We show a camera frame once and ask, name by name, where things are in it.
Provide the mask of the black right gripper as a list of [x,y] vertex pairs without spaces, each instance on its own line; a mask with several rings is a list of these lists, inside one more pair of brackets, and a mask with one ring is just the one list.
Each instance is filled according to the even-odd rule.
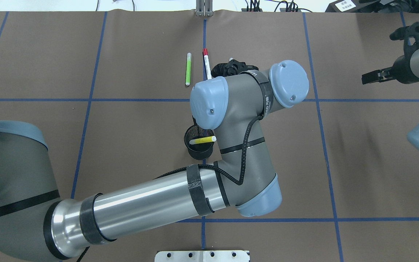
[[362,75],[362,84],[383,83],[396,80],[402,84],[414,83],[414,74],[408,66],[392,66]]

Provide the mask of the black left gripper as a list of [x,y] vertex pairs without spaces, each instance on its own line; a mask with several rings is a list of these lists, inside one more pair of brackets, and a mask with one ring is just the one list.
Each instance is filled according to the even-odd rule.
[[247,70],[259,70],[259,68],[254,65],[247,65],[246,62],[229,61],[215,65],[211,70],[211,76],[213,78],[235,76]]

